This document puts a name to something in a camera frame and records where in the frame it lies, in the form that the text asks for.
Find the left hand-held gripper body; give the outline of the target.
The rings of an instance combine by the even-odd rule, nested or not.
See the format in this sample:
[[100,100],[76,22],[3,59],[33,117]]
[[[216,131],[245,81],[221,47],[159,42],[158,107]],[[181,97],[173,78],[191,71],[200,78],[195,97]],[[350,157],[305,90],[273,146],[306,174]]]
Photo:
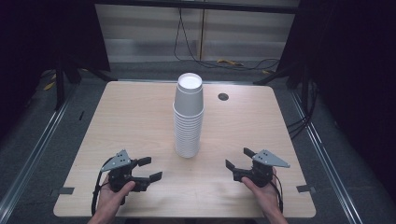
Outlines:
[[118,152],[102,166],[102,172],[108,172],[110,188],[118,192],[123,186],[132,181],[132,170],[137,166],[137,159],[131,159],[125,149]]

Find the black stand legs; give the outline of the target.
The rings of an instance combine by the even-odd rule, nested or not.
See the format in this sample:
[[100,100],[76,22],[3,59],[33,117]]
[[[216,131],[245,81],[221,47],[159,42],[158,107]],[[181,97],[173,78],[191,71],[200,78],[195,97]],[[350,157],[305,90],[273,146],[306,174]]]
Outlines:
[[254,81],[253,84],[265,86],[277,78],[287,77],[287,87],[289,89],[296,89],[299,83],[302,81],[304,70],[304,63],[292,63],[284,68],[277,69],[274,73],[262,80]]
[[56,61],[56,93],[57,102],[55,109],[59,110],[65,102],[64,94],[64,78],[67,77],[68,80],[73,84],[78,84],[81,81],[81,75],[78,69],[86,69],[88,72],[92,73],[96,77],[99,77],[103,81],[117,81],[116,78],[105,75],[98,69],[93,68],[88,63],[83,62],[76,56],[69,54],[61,54]]

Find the person's left hand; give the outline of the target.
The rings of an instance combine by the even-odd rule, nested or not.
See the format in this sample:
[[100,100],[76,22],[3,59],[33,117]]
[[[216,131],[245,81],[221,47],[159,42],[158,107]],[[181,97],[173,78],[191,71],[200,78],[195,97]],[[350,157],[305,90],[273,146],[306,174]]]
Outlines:
[[108,177],[106,177],[100,189],[96,215],[101,219],[113,218],[117,214],[122,200],[129,194],[134,186],[135,182],[130,181],[125,184],[121,190],[114,192],[109,186]]

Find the person's right hand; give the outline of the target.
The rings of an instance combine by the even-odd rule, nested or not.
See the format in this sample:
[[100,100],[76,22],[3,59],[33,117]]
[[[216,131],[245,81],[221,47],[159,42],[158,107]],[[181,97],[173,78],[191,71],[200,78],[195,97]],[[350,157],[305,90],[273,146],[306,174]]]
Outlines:
[[276,192],[276,178],[273,177],[272,183],[260,188],[256,186],[249,178],[243,177],[242,182],[250,189],[262,210],[262,213],[268,219],[281,215],[278,205],[278,194]]

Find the stack of white paper cups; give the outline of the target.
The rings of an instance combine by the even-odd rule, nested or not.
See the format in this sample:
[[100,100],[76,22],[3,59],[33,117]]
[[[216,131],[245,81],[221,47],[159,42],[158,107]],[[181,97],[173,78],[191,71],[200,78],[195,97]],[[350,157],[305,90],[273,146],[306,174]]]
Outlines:
[[178,78],[173,109],[175,151],[192,158],[200,149],[205,112],[203,81],[198,75],[185,73]]

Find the thin vertical pole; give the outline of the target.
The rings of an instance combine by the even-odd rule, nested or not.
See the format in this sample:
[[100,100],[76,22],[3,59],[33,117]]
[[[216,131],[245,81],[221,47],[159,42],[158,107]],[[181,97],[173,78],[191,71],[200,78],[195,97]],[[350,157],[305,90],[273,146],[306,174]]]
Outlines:
[[202,9],[201,12],[201,22],[200,22],[200,45],[199,45],[199,60],[201,61],[204,58],[204,44],[205,44],[205,9]]

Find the metal floor rail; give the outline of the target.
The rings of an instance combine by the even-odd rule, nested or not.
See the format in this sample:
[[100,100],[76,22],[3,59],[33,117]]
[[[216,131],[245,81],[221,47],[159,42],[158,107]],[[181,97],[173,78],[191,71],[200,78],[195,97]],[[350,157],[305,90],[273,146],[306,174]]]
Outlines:
[[0,201],[0,224],[7,223],[8,218],[12,214],[19,198],[26,188],[26,185],[31,178],[39,160],[41,159],[51,137],[62,120],[64,112],[69,106],[71,99],[74,97],[77,88],[77,85],[73,85],[66,94],[64,101],[52,113],[46,128],[35,143],[35,146],[33,147],[29,157],[25,160],[25,163],[19,170],[16,178],[8,188],[7,193]]
[[344,213],[346,214],[346,218],[349,224],[363,224],[357,207],[355,206],[352,198],[350,197],[350,194],[348,193],[347,188],[345,187],[342,179],[340,178],[340,175],[336,171],[314,123],[308,120],[308,116],[303,110],[303,101],[301,97],[295,91],[292,91],[290,95],[296,106],[299,116],[304,121],[304,128],[306,129],[306,132],[314,146],[314,149],[318,154],[318,158],[323,166],[327,177],[329,178],[332,189],[340,205],[342,206]]

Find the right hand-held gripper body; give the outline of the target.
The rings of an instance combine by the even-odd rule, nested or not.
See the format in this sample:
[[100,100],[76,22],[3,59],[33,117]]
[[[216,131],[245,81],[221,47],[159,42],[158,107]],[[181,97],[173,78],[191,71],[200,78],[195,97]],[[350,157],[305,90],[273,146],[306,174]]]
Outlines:
[[252,178],[253,183],[259,188],[265,187],[273,179],[274,167],[290,168],[290,165],[280,159],[267,149],[252,156]]

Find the long yellow strip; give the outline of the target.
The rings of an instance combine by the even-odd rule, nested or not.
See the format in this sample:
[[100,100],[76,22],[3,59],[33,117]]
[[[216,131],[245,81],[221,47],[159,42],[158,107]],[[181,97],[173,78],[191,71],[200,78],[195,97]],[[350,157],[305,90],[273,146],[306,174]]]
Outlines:
[[219,59],[219,60],[217,60],[217,63],[227,63],[232,66],[244,66],[242,63],[231,61],[231,60],[225,60],[225,59]]

